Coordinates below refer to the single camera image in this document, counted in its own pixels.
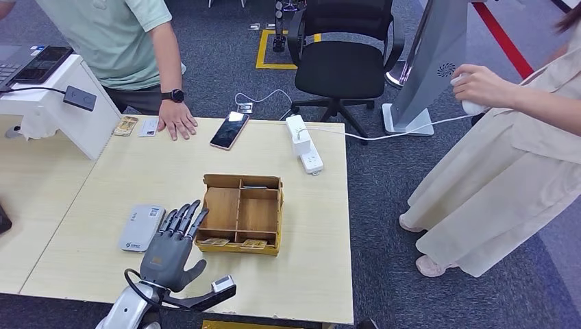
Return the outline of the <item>person's left hand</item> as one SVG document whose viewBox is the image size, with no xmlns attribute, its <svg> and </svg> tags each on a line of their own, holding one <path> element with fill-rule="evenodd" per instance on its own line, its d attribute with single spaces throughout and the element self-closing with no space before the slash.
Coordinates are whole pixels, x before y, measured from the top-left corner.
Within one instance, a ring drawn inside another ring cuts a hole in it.
<svg viewBox="0 0 581 329">
<path fill-rule="evenodd" d="M 162 101 L 158 114 L 157 131 L 166 130 L 172 141 L 177 141 L 180 136 L 188 140 L 197 133 L 197 126 L 197 121 L 184 102 Z"/>
</svg>

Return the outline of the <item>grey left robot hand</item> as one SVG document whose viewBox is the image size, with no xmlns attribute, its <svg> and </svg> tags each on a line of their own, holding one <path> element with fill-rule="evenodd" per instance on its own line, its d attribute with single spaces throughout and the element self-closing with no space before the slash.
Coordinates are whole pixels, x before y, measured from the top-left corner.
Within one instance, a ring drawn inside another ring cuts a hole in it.
<svg viewBox="0 0 581 329">
<path fill-rule="evenodd" d="M 199 199 L 191 204 L 184 204 L 181 208 L 172 210 L 162 220 L 140 265 L 140 277 L 143 281 L 177 293 L 203 273 L 207 265 L 203 258 L 194 267 L 188 270 L 184 268 L 199 226 L 209 213 L 207 208 L 202 208 L 196 214 L 200 204 Z"/>
</svg>

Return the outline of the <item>person's hand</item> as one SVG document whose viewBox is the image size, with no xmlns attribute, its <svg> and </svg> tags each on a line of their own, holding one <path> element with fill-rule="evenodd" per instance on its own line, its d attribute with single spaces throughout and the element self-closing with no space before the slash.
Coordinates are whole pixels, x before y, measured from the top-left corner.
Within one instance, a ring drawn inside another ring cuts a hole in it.
<svg viewBox="0 0 581 329">
<path fill-rule="evenodd" d="M 519 86 L 508 82 L 486 66 L 460 65 L 452 75 L 453 93 L 458 101 L 470 101 L 492 108 L 512 108 Z"/>
</svg>

